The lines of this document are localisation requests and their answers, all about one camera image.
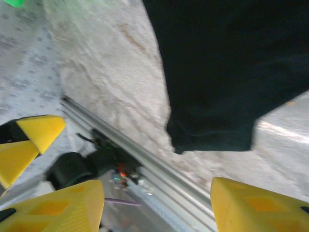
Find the black component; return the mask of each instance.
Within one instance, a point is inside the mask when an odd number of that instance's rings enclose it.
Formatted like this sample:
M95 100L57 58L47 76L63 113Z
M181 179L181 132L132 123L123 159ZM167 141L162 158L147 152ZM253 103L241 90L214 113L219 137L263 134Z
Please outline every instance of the black component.
M101 223L100 223L100 225L99 225L99 229L101 229L102 227L105 227L104 225L102 225Z
M0 144L27 141L29 138L16 123L18 119L11 120L0 126Z
M104 134L100 133L96 129L91 130L91 135L93 137L96 149L100 149L101 147L118 147L109 138L107 138Z
M0 211L0 222L3 222L5 219L12 216L14 213L16 213L16 209L14 208L1 210Z
M92 129L91 135L95 141L95 146L97 149L100 147L105 147L112 150L115 155L115 170L117 172L125 172L128 178L130 178L135 184L138 184L140 177L137 173L138 168L141 167L141 164L98 130ZM118 169L119 164L121 164L123 170Z
M251 148L255 121L309 89L308 0L143 0L178 153Z
M81 134L78 136L93 143L96 151L85 158L76 152L62 154L46 172L46 179L54 188L59 190L94 179L112 169L121 176L125 174L135 184L138 184L140 179L138 168L141 164L97 130L93 129L91 133L93 140Z
M115 168L115 151L110 148L102 147L87 155L86 160L95 176L101 176L110 169Z
M95 178L85 158L76 152L62 154L47 171L46 179L56 190Z
M304 210L307 214L309 214L309 207L308 206L302 206L300 207L302 210Z
M83 136L83 135L80 134L80 133L76 133L76 135L77 135L78 137L80 137L82 140L85 140L85 141L90 142L90 143L92 143L92 144L94 143L93 140L88 139L87 137Z

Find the black cloth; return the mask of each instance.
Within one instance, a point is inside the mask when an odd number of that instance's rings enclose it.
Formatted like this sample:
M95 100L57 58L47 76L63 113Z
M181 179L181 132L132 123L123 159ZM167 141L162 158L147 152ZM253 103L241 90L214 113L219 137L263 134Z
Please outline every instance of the black cloth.
M175 152L245 151L255 121L309 89L309 0L143 0Z

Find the aluminum rail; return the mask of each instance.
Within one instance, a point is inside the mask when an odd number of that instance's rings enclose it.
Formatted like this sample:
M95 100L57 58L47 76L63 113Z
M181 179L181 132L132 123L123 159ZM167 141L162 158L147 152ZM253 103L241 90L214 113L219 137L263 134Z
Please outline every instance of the aluminum rail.
M89 132L97 129L137 159L143 165L140 172L153 189L154 197L193 231L217 231L208 192L69 97L63 97L61 104L69 120Z

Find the patterned floor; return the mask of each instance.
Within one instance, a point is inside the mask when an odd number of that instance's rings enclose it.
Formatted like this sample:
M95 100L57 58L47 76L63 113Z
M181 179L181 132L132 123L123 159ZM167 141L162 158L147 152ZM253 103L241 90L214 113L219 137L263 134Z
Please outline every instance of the patterned floor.
M0 0L0 124L14 118L62 115L56 54L41 0L13 8ZM70 151L66 131L36 159L16 184L43 172Z

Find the black wire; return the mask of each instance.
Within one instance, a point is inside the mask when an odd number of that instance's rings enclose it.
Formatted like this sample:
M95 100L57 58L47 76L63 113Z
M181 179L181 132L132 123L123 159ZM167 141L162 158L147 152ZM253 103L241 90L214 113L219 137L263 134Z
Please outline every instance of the black wire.
M95 143L92 139L88 139L87 137L83 136L83 135L80 134L80 133L76 133L76 135L77 135L78 137L80 137L81 139L83 139L83 140L85 140L85 141L88 141L88 142L90 142L90 143L92 143L92 144Z

